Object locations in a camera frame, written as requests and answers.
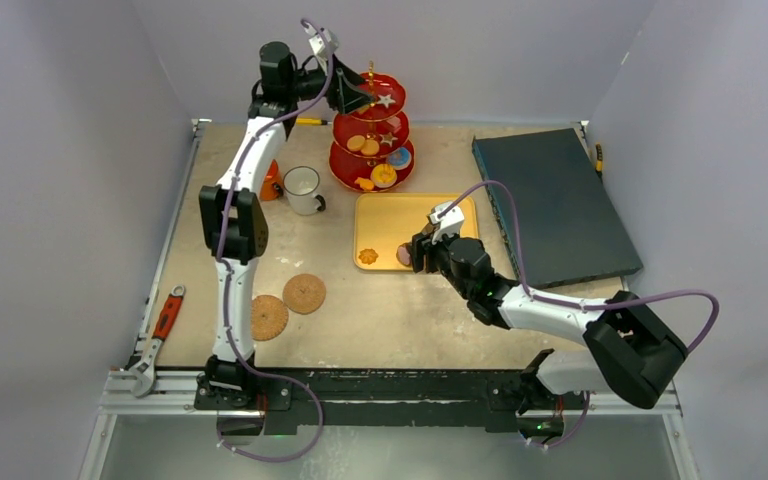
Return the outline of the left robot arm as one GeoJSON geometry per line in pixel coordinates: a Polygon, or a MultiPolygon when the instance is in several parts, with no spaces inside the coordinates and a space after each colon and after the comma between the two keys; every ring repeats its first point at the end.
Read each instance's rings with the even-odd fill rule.
{"type": "Polygon", "coordinates": [[[245,136],[226,172],[198,194],[203,236],[218,277],[216,340],[203,388],[218,391],[235,409],[249,407],[258,395],[250,327],[254,277],[269,239],[259,200],[266,173],[307,108],[325,99],[332,110],[348,114],[371,100],[360,88],[363,78],[338,59],[336,41],[314,37],[310,44],[314,68],[299,63],[283,42],[260,48],[260,78],[251,90],[245,136]]]}

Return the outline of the brown star cookie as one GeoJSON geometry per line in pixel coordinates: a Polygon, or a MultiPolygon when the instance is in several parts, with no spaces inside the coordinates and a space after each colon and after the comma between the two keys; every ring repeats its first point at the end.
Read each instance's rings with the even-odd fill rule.
{"type": "Polygon", "coordinates": [[[385,133],[379,137],[379,143],[384,146],[392,147],[397,137],[392,133],[385,133]]]}

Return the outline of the red three-tier cake stand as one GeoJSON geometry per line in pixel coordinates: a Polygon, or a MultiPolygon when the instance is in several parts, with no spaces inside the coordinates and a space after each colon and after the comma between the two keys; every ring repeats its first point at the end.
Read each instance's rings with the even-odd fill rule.
{"type": "Polygon", "coordinates": [[[391,190],[414,168],[415,148],[404,108],[407,91],[393,76],[370,62],[360,88],[372,99],[331,121],[329,169],[346,188],[359,193],[391,190]]]}

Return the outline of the round orange cookie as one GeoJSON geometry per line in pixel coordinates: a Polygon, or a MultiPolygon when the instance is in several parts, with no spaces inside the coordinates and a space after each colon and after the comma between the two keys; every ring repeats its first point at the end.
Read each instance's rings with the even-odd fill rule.
{"type": "Polygon", "coordinates": [[[346,149],[350,152],[360,152],[366,143],[365,135],[354,135],[346,142],[346,149]]]}
{"type": "Polygon", "coordinates": [[[375,157],[380,152],[380,144],[374,139],[367,139],[364,148],[360,151],[363,156],[375,157]]]}

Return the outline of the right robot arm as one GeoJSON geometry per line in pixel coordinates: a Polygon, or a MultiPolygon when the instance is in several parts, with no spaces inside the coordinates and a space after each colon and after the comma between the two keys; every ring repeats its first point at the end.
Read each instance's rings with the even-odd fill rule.
{"type": "Polygon", "coordinates": [[[533,406],[589,390],[611,391],[651,409],[688,356],[684,342],[631,292],[585,299],[528,290],[497,273],[476,238],[446,235],[435,241],[430,233],[418,233],[408,252],[414,272],[444,277],[481,323],[582,345],[578,352],[553,351],[530,365],[521,392],[533,406]]]}

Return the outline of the orange fish shaped cookie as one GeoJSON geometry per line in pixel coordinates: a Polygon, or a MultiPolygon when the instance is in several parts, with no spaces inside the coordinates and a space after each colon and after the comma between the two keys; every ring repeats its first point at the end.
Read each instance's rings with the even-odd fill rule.
{"type": "Polygon", "coordinates": [[[369,178],[358,177],[354,183],[364,192],[371,192],[376,189],[375,183],[369,178]]]}

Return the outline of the white star cookie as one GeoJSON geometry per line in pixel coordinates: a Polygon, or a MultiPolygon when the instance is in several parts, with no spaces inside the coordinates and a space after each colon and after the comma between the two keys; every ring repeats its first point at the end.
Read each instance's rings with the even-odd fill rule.
{"type": "Polygon", "coordinates": [[[396,104],[397,100],[394,99],[391,94],[379,95],[377,101],[374,103],[375,106],[379,106],[384,110],[390,109],[393,105],[396,104]]]}

